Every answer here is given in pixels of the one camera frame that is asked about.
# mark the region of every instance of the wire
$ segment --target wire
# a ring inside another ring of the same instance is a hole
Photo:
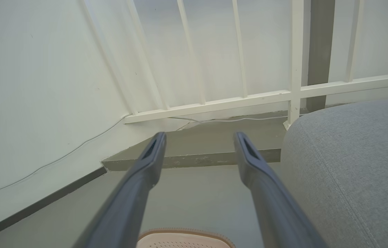
[[[183,117],[169,117],[171,119],[180,119],[180,120],[188,120],[188,121],[195,121],[199,123],[208,123],[208,122],[235,122],[235,121],[242,121],[242,120],[254,120],[254,121],[263,121],[263,120],[271,120],[271,119],[279,119],[279,118],[284,118],[287,116],[276,116],[276,117],[269,117],[269,118],[241,118],[241,119],[236,119],[236,120],[210,120],[210,121],[199,121],[191,118],[183,118]]]
[[[83,146],[83,145],[84,145],[85,143],[87,143],[88,141],[94,140],[95,138],[97,138],[97,137],[101,136],[102,134],[108,132],[108,131],[111,130],[113,127],[115,127],[117,124],[119,124],[119,122],[121,122],[123,119],[125,119],[125,117],[130,116],[130,115],[132,115],[132,114],[128,114],[128,115],[125,115],[124,117],[120,118],[120,120],[119,120],[118,122],[116,122],[114,125],[112,125],[112,127],[110,127],[109,129],[105,130],[104,132],[100,133],[99,135],[97,135],[97,136],[95,136],[95,137],[93,137],[93,138],[91,138],[91,139],[85,141],[85,142],[82,143],[80,146],[74,148],[74,150],[72,150],[71,152],[65,154],[64,156],[62,156],[62,157],[56,159],[55,161],[53,161],[53,162],[51,162],[51,163],[48,163],[48,164],[46,164],[46,165],[41,166],[41,167],[38,168],[36,171],[33,171],[32,173],[28,174],[28,175],[25,176],[24,178],[19,179],[18,181],[14,182],[14,183],[11,183],[11,184],[9,184],[9,185],[7,185],[7,186],[1,187],[0,190],[2,190],[3,188],[6,188],[6,187],[12,186],[12,185],[14,185],[14,184],[16,184],[16,183],[19,183],[19,182],[21,182],[22,180],[26,179],[27,177],[32,176],[33,174],[35,174],[35,173],[36,173],[37,171],[39,171],[40,169],[42,169],[42,168],[44,168],[44,167],[46,167],[46,166],[48,166],[48,165],[51,165],[52,163],[55,163],[55,162],[57,162],[57,161],[59,161],[59,160],[65,158],[65,157],[67,157],[68,155],[70,155],[72,152],[74,152],[74,151],[76,151],[77,149],[79,149],[81,146]]]

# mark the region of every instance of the brown rim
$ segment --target brown rim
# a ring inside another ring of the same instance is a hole
[[[155,228],[155,229],[150,229],[146,232],[143,232],[139,236],[139,240],[144,238],[147,235],[150,234],[167,234],[167,233],[172,233],[172,234],[193,234],[193,235],[199,235],[199,236],[204,236],[204,237],[209,237],[209,238],[214,238],[221,240],[226,243],[230,248],[236,248],[235,245],[225,237],[224,235],[221,234],[215,234],[213,232],[205,232],[202,230],[198,229],[188,229],[188,228]]]

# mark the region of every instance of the gray fabric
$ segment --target gray fabric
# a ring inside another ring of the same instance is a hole
[[[280,171],[330,247],[388,247],[388,100],[300,117]]]

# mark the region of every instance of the vertical gray beam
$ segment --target vertical gray beam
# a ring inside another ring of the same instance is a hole
[[[334,2],[335,0],[312,0],[307,85],[328,82]],[[326,96],[309,97],[306,106],[309,112],[321,110],[326,106]]]

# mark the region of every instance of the perforated plastic surface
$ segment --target perforated plastic surface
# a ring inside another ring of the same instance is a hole
[[[180,233],[148,234],[137,242],[137,248],[233,248],[224,241],[202,235]]]

